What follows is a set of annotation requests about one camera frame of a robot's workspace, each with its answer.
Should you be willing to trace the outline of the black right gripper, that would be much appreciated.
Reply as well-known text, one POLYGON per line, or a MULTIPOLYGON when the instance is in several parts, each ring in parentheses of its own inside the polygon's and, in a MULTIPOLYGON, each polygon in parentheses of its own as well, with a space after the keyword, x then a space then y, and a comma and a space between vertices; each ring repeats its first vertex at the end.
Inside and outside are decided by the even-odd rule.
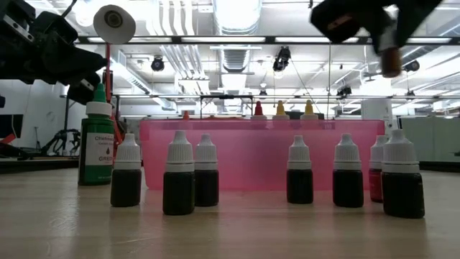
MULTIPOLYGON (((395 43, 406 44, 410 36, 442 0, 395 0, 398 8, 395 43)), ((374 52, 380 52, 380 36, 392 17, 385 10, 389 1, 325 0, 310 13, 310 23, 332 43, 340 43, 365 29, 372 39, 374 52)))

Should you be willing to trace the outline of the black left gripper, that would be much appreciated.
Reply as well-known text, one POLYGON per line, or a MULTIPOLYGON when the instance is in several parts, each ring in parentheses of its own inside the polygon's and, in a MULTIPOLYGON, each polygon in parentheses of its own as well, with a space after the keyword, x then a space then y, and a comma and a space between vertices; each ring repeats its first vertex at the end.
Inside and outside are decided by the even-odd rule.
POLYGON ((2 79, 70 84, 70 100, 82 105, 93 100, 101 82, 96 72, 107 59, 75 46, 78 33, 65 19, 75 4, 62 14, 36 14, 25 1, 1 0, 2 79))

